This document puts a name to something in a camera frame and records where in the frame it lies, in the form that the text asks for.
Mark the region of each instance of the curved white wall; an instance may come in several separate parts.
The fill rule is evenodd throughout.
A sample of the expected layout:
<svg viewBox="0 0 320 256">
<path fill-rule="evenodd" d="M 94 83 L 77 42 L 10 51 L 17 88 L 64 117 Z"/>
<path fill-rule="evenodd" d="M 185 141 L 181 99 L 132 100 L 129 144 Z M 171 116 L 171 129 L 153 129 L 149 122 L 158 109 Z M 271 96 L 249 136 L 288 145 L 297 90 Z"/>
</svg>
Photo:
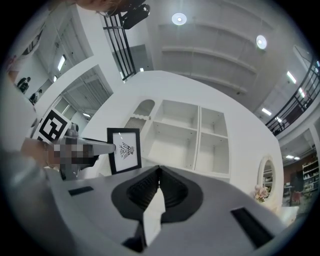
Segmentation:
<svg viewBox="0 0 320 256">
<path fill-rule="evenodd" d="M 276 169 L 271 201 L 281 206 L 284 172 L 276 137 L 244 106 L 195 80 L 164 71 L 140 72 L 102 105 L 82 136 L 107 141 L 107 128 L 123 127 L 141 96 L 199 105 L 224 113 L 229 139 L 230 183 L 251 194 L 257 184 L 260 162 L 264 156 L 270 155 Z M 105 169 L 106 163 L 100 163 L 103 164 L 101 169 Z"/>
</svg>

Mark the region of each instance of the white bookshelf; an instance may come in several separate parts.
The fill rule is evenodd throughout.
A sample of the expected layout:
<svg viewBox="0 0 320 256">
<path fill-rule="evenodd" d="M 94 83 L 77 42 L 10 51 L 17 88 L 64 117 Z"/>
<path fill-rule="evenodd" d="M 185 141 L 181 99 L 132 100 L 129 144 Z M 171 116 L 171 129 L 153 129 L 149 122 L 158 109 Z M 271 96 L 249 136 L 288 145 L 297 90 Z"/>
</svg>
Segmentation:
<svg viewBox="0 0 320 256">
<path fill-rule="evenodd" d="M 229 140 L 223 113 L 197 105 L 155 100 L 142 126 L 142 166 L 165 165 L 229 182 Z M 134 124 L 143 124 L 135 120 Z"/>
</svg>

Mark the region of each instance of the person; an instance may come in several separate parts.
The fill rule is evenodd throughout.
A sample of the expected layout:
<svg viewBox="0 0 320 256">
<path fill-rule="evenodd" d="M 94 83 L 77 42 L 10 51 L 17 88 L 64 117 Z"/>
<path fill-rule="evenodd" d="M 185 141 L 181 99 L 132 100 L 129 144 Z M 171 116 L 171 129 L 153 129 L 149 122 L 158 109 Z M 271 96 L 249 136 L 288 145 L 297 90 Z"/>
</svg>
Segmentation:
<svg viewBox="0 0 320 256">
<path fill-rule="evenodd" d="M 30 80 L 31 80 L 30 77 L 28 77 L 28 78 L 24 77 L 24 78 L 20 79 L 20 81 L 18 82 L 17 87 L 20 89 L 20 91 L 23 94 L 25 94 L 26 91 L 28 90 Z"/>
<path fill-rule="evenodd" d="M 21 31 L 16 43 L 5 61 L 6 72 L 14 83 L 19 71 L 26 61 L 34 54 L 40 44 L 41 34 L 45 27 L 46 19 L 60 4 L 78 5 L 84 9 L 96 12 L 114 11 L 119 5 L 128 0 L 50 0 L 35 15 Z"/>
<path fill-rule="evenodd" d="M 42 89 L 40 89 L 39 91 L 37 91 L 36 93 L 32 94 L 29 101 L 34 105 L 38 102 L 39 98 L 40 98 L 40 94 L 42 94 Z"/>
</svg>

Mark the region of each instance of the black picture frame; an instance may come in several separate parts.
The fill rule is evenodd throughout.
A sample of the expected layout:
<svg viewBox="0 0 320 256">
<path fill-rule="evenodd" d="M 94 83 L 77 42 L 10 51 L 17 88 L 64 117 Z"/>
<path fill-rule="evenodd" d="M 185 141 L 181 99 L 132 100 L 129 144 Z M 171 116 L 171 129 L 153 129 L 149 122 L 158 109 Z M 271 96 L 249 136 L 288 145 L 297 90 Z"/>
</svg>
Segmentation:
<svg viewBox="0 0 320 256">
<path fill-rule="evenodd" d="M 107 135 L 107 142 L 108 143 L 114 143 L 114 134 L 118 133 L 135 133 L 135 143 L 136 143 L 136 156 L 137 156 L 137 162 L 138 164 L 136 166 L 132 166 L 130 168 L 117 171 L 116 163 L 115 163 L 115 154 L 110 153 L 109 154 L 109 163 L 110 163 L 110 169 L 112 175 L 115 174 L 121 174 L 125 172 L 129 172 L 138 168 L 142 167 L 141 164 L 141 148 L 140 148 L 140 130 L 135 128 L 107 128 L 106 129 L 106 135 Z"/>
</svg>

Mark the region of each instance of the gray object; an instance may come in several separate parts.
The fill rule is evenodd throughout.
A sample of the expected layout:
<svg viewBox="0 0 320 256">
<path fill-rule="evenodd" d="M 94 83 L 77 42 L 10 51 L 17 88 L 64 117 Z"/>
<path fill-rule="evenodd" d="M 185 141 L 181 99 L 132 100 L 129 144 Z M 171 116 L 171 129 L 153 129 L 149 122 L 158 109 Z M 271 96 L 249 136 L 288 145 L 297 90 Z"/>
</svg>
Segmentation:
<svg viewBox="0 0 320 256">
<path fill-rule="evenodd" d="M 134 236 L 138 222 L 120 215 L 112 203 L 111 192 L 148 167 L 108 177 L 63 182 L 58 172 L 44 171 L 31 159 L 10 154 L 2 160 L 5 171 L 1 175 L 12 212 L 23 228 L 47 250 L 57 255 L 137 255 L 121 243 Z M 203 203 L 186 221 L 162 224 L 159 235 L 140 255 L 238 256 L 252 253 L 255 247 L 231 214 L 231 210 L 242 207 L 271 234 L 277 235 L 285 229 L 272 212 L 232 185 L 169 169 L 196 182 L 202 189 Z M 92 189 L 70 195 L 70 190 L 83 187 Z"/>
</svg>

